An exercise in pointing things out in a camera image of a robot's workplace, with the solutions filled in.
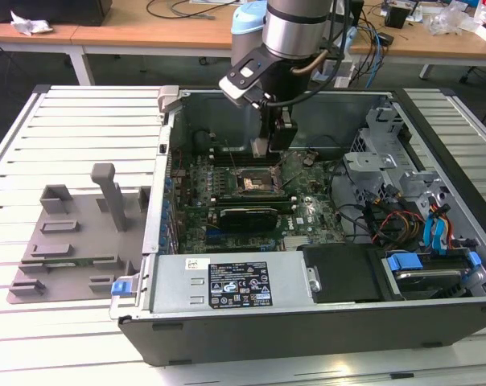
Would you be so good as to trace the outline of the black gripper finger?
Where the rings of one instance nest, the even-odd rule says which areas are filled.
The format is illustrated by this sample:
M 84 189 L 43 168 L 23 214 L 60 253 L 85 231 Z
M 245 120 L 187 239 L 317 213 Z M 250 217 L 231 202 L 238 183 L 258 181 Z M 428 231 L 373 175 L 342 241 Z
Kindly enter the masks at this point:
M 259 138 L 268 139 L 269 138 L 269 121 L 270 121 L 270 110 L 266 105 L 263 105 L 259 109 L 260 113 L 260 131 Z
M 298 129 L 297 122 L 292 118 L 292 108 L 281 107 L 272 109 L 269 151 L 276 153 L 288 150 Z

